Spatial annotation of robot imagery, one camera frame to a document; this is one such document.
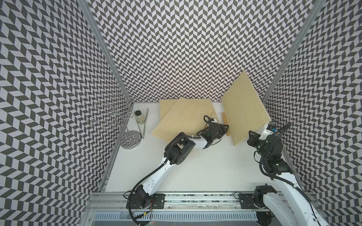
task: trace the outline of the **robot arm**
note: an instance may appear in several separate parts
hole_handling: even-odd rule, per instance
[[[207,128],[199,131],[198,136],[187,136],[179,133],[165,148],[164,156],[158,171],[152,174],[146,182],[136,188],[136,199],[141,208],[147,208],[152,200],[152,196],[157,191],[163,179],[175,166],[181,164],[189,155],[192,149],[209,147],[215,139],[220,139],[228,129],[227,125],[216,123],[216,120],[204,116],[204,121],[208,123]]]
[[[281,201],[271,186],[257,186],[254,203],[260,208],[268,207],[283,226],[327,226],[328,223],[302,192],[292,170],[281,158],[283,144],[280,137],[287,129],[288,127],[284,127],[275,133],[275,126],[267,124],[262,135],[249,131],[247,143],[255,147],[262,156],[260,170],[272,180],[275,179],[275,184],[282,191],[292,211]]]

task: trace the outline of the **ventilation grille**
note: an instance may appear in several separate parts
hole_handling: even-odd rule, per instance
[[[134,215],[140,215],[144,212],[135,212]],[[139,221],[149,221],[150,218],[155,221],[257,221],[256,212],[238,212],[238,211],[178,211],[178,212],[153,212],[147,214]],[[128,212],[97,212],[94,221],[129,221],[131,220]]]

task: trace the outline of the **round metal base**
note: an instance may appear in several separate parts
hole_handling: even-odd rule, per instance
[[[136,148],[141,143],[141,134],[136,130],[129,130],[121,137],[121,146],[124,149]]]

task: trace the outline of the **black bracket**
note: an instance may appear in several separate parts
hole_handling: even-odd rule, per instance
[[[239,195],[239,203],[242,209],[255,209],[253,194],[243,194],[240,193]]]
[[[131,203],[131,209],[142,209],[141,203],[136,199],[136,195],[132,194],[128,196],[130,201],[127,202],[126,208],[129,209],[129,203]],[[156,193],[152,196],[152,209],[163,209],[165,205],[165,194]]]

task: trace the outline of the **wooden board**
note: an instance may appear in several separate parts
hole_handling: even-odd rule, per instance
[[[171,142],[180,132],[195,135],[205,126],[203,116],[210,115],[212,110],[212,108],[181,97],[151,134],[166,142]]]
[[[221,98],[234,145],[271,121],[245,71]]]
[[[224,125],[228,125],[225,112],[221,113],[221,115],[223,117]],[[230,136],[230,129],[227,129],[226,136]]]
[[[178,99],[160,99],[160,119],[165,116],[165,114],[170,110],[170,108],[176,103]],[[189,99],[204,105],[206,107],[212,108],[212,112],[209,115],[210,118],[216,119],[219,122],[218,116],[216,115],[214,106],[210,99]]]

